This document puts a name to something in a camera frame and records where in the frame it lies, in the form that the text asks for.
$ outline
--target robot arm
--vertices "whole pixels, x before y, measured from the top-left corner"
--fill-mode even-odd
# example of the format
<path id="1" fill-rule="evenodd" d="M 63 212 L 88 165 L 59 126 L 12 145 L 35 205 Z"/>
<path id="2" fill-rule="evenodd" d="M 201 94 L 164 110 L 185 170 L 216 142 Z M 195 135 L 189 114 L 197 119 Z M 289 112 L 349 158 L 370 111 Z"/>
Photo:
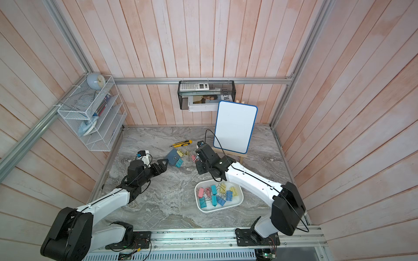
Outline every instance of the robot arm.
<path id="1" fill-rule="evenodd" d="M 131 245 L 132 225 L 118 221 L 101 230 L 95 225 L 135 200 L 145 183 L 167 170 L 167 159 L 153 164 L 149 164 L 148 157 L 141 159 L 130 163 L 128 174 L 112 192 L 78 208 L 62 209 L 41 246 L 41 255 L 60 261 L 80 261 L 89 252 L 112 243 Z"/>
<path id="2" fill-rule="evenodd" d="M 277 231 L 293 235 L 306 211 L 295 185 L 268 180 L 230 157 L 220 158 L 208 144 L 198 144 L 196 153 L 200 161 L 196 162 L 196 167 L 199 174 L 209 172 L 213 178 L 238 184 L 272 208 L 271 214 L 258 218 L 248 231 L 237 228 L 237 242 L 239 238 L 245 238 L 243 242 L 265 245 L 268 243 L 263 240 Z M 54 260 L 80 261 L 99 247 L 113 243 L 132 245 L 132 225 L 118 221 L 102 230 L 96 230 L 95 225 L 112 211 L 135 200 L 145 183 L 167 170 L 167 159 L 153 164 L 149 164 L 146 157 L 141 159 L 130 163 L 127 176 L 109 194 L 77 209 L 61 210 L 42 244 L 41 254 Z"/>
<path id="3" fill-rule="evenodd" d="M 252 241 L 259 244 L 263 238 L 278 231 L 293 235 L 306 211 L 296 186 L 268 180 L 242 166 L 228 156 L 220 158 L 206 143 L 198 142 L 196 150 L 200 161 L 196 162 L 199 174 L 209 172 L 214 179 L 228 180 L 247 189 L 271 207 L 271 214 L 255 221 L 250 229 Z"/>

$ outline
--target gray marble surface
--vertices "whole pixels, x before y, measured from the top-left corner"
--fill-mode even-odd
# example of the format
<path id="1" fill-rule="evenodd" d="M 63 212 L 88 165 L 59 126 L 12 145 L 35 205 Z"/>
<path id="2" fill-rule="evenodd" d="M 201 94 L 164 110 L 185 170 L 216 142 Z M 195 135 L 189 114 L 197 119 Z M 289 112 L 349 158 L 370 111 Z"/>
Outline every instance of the gray marble surface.
<path id="1" fill-rule="evenodd" d="M 129 162 L 139 150 L 149 150 L 154 160 L 163 159 L 173 143 L 191 139 L 193 142 L 204 139 L 207 127 L 154 127 L 128 128 L 109 173 L 102 195 L 109 193 L 127 174 Z M 213 144 L 213 135 L 208 132 L 206 140 Z M 195 143 L 184 147 L 194 151 Z M 269 213 L 270 208 L 259 198 L 244 188 L 244 201 L 241 205 L 203 213 L 194 198 L 197 183 L 211 179 L 209 173 L 198 175 L 195 164 L 183 157 L 180 168 L 168 166 L 167 171 L 151 179 L 150 187 L 135 201 L 108 215 L 105 223 L 124 221 L 134 229 L 157 228 L 217 228 L 245 227 L 254 220 Z M 255 173 L 280 183 L 290 181 L 283 159 L 269 126 L 255 126 L 252 133 L 244 166 Z"/>

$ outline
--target black mounting plate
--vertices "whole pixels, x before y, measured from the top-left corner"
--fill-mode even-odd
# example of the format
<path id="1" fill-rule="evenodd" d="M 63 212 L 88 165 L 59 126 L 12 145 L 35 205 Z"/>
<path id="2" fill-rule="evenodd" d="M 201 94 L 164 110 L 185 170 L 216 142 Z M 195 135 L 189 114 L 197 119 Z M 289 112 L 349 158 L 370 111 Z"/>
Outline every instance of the black mounting plate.
<path id="1" fill-rule="evenodd" d="M 150 238 L 151 238 L 151 231 L 137 231 L 133 232 L 134 241 L 137 243 L 136 247 L 135 244 L 130 246 L 125 246 L 122 243 L 115 243 L 107 245 L 106 249 L 113 249 L 113 250 L 120 250 L 120 249 L 133 249 L 133 248 L 142 248 L 148 249 L 150 247 Z"/>
<path id="2" fill-rule="evenodd" d="M 271 241 L 271 239 L 267 237 L 267 238 L 260 239 L 258 242 L 255 242 L 250 237 L 252 231 L 253 230 L 250 228 L 249 229 L 237 228 L 235 230 L 235 235 L 237 236 L 237 245 L 238 246 L 270 246 L 270 245 L 280 246 L 280 239 L 277 233 L 271 234 L 269 236 L 274 241 Z"/>

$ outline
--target calculator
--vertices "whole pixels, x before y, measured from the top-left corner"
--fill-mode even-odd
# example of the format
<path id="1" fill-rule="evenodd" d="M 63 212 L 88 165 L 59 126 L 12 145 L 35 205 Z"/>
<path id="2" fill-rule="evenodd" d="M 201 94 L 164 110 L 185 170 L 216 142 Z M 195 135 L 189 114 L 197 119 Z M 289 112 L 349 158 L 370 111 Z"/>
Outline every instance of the calculator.
<path id="1" fill-rule="evenodd" d="M 180 84 L 180 91 L 208 91 L 208 83 L 188 83 Z"/>

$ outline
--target yellow utility knife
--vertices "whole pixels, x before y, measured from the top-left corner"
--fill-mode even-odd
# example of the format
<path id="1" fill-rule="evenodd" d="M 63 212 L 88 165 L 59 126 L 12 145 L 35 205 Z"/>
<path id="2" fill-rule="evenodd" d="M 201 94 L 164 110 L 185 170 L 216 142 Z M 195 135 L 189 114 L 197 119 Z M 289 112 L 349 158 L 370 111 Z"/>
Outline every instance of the yellow utility knife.
<path id="1" fill-rule="evenodd" d="M 177 147 L 187 146 L 189 144 L 191 144 L 191 140 L 185 140 L 185 141 L 177 142 L 177 143 L 174 143 L 173 145 L 170 145 L 170 148 L 177 148 Z"/>

